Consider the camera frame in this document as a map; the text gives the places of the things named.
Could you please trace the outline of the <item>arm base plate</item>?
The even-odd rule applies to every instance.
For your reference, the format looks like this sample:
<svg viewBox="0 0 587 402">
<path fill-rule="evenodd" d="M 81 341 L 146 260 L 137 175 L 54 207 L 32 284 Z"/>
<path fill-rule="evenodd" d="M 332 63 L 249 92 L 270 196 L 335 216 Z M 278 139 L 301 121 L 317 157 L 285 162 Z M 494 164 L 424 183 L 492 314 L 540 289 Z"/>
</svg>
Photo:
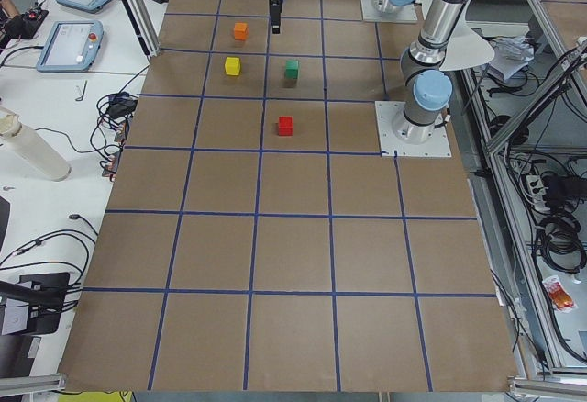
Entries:
<svg viewBox="0 0 587 402">
<path fill-rule="evenodd" d="M 382 157 L 451 157 L 448 133 L 440 114 L 429 126 L 419 127 L 404 117 L 404 101 L 376 101 L 376 121 Z"/>
<path fill-rule="evenodd" d="M 396 24 L 415 24 L 418 21 L 414 4 L 393 5 L 389 0 L 360 0 L 362 20 Z"/>
</svg>

